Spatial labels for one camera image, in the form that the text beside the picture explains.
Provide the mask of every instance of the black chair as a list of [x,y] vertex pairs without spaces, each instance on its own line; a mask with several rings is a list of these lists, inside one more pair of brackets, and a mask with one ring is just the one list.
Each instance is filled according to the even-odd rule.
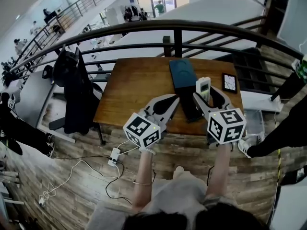
[[89,128],[94,127],[98,132],[100,144],[105,145],[99,124],[93,122],[99,105],[99,99],[94,95],[94,87],[98,92],[102,90],[89,80],[79,49],[77,48],[74,54],[63,47],[53,67],[52,75],[54,82],[64,87],[67,103],[65,117],[50,122],[49,129],[56,130],[63,127],[66,134],[79,132],[85,135]]

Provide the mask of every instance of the wooden floor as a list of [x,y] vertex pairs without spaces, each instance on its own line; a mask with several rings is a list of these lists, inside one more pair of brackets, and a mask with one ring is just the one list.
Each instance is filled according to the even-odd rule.
[[[304,88],[289,101],[282,113],[277,115],[277,120],[283,120],[290,108],[306,93],[307,89]],[[46,119],[55,117],[60,116],[58,113],[49,113]],[[264,120],[268,134],[274,129],[273,114],[265,114]],[[98,135],[93,131],[86,136],[76,134],[75,144],[56,138],[53,157],[109,156],[113,147],[127,140],[121,129],[111,126],[102,126],[102,129],[103,137],[107,141],[105,146],[99,146]],[[127,151],[133,147],[134,145],[127,143],[120,149]],[[37,218],[42,229],[84,229],[95,205],[101,200],[130,207],[125,200],[108,198],[105,187],[111,179],[102,178],[84,163],[75,167],[71,179],[57,190],[57,195],[51,197],[45,207],[40,207],[38,205],[39,195],[47,190],[48,183],[54,186],[63,183],[78,160],[53,160],[31,147],[22,146],[22,148],[24,154],[19,156],[1,147],[1,154],[7,154],[7,167],[20,173],[22,183],[20,188],[10,185],[9,189],[15,200],[25,202],[22,207],[24,214]],[[156,145],[156,148],[158,153],[153,159],[153,168],[158,178],[170,179],[174,169],[177,166],[183,166],[193,175],[207,181],[208,169],[214,164],[216,149],[208,148],[206,137],[168,134]],[[125,196],[131,199],[132,181],[136,176],[139,157],[138,150],[120,156],[125,171],[123,176],[108,188],[111,196]],[[306,158],[307,149],[305,148],[282,149],[282,172],[303,167],[306,164]],[[106,158],[84,160],[105,176],[118,175],[116,168],[107,165]],[[277,168],[277,152],[267,157],[250,160],[235,148],[231,153],[228,196],[233,198],[241,209],[266,221],[274,201]]]

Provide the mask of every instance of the black cable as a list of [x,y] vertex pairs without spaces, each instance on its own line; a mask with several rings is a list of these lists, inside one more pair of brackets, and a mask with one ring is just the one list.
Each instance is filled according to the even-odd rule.
[[21,120],[21,118],[20,118],[20,117],[17,115],[17,113],[16,113],[15,105],[14,105],[13,109],[11,109],[11,110],[12,110],[13,113],[15,113],[15,115],[18,117],[18,119]]
[[42,211],[45,212],[45,213],[48,213],[48,215],[50,215],[52,218],[54,218],[55,220],[57,220],[57,222],[58,222],[59,224],[61,224],[62,227],[63,227],[65,230],[67,230],[67,228],[64,227],[64,225],[62,224],[62,222],[60,222],[58,219],[56,219],[56,218],[55,218],[53,215],[51,215],[48,211],[43,210],[43,209],[42,209]]
[[154,182],[154,180],[155,180],[155,176],[157,175],[157,173],[154,171],[154,169],[152,169],[153,170],[153,182]]
[[118,179],[123,175],[123,173],[124,173],[124,171],[125,171],[125,166],[124,166],[124,164],[121,163],[121,162],[119,162],[119,161],[116,161],[116,162],[117,162],[117,163],[120,163],[120,164],[123,166],[123,170],[122,170],[122,172],[121,172],[121,175],[120,175],[118,178],[116,178],[115,180],[109,182],[109,184],[106,186],[106,188],[105,188],[105,190],[106,190],[106,195],[107,195],[109,198],[112,198],[112,199],[120,199],[120,198],[125,199],[129,204],[132,205],[132,203],[130,202],[130,200],[129,200],[128,198],[126,198],[126,197],[111,197],[111,196],[109,195],[109,193],[107,192],[107,187],[110,186],[111,183],[113,183],[114,181],[118,180]]
[[111,160],[111,158],[107,156],[85,156],[85,157],[78,157],[78,158],[51,158],[51,159],[74,160],[74,159],[85,159],[85,158],[107,158]]
[[[85,156],[85,157],[79,157],[79,158],[52,158],[52,159],[74,160],[74,159],[84,159],[84,158],[107,158],[107,159],[111,160],[111,158],[110,158],[110,157],[107,157],[107,156]],[[123,175],[124,171],[125,171],[125,166],[124,166],[123,163],[121,163],[121,162],[119,162],[119,161],[116,161],[116,162],[117,162],[117,163],[120,163],[120,164],[123,166],[123,170],[122,170],[122,172],[121,172],[121,175],[119,176],[119,178],[120,178],[120,177]],[[128,198],[126,198],[126,197],[111,197],[111,196],[109,195],[109,193],[107,192],[108,186],[110,186],[111,183],[113,183],[114,181],[118,180],[119,178],[116,178],[115,180],[113,180],[113,181],[111,181],[111,182],[108,183],[108,185],[105,187],[106,195],[107,195],[109,198],[111,198],[111,199],[121,199],[121,198],[122,198],[122,199],[125,199],[129,204],[132,205],[132,203],[129,201]]]
[[212,170],[213,168],[214,168],[214,166],[211,167],[211,168],[208,170],[207,186],[209,185],[210,172],[211,172],[211,170]]

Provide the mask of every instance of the black pants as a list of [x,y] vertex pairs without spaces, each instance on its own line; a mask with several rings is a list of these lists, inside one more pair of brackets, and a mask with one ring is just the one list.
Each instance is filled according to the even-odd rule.
[[262,143],[248,149],[248,156],[263,157],[284,147],[307,146],[307,96],[290,111],[289,116]]
[[37,128],[33,128],[23,120],[14,118],[14,120],[11,120],[9,126],[2,125],[2,129],[7,137],[33,147],[45,155],[51,149],[47,144],[45,133]]

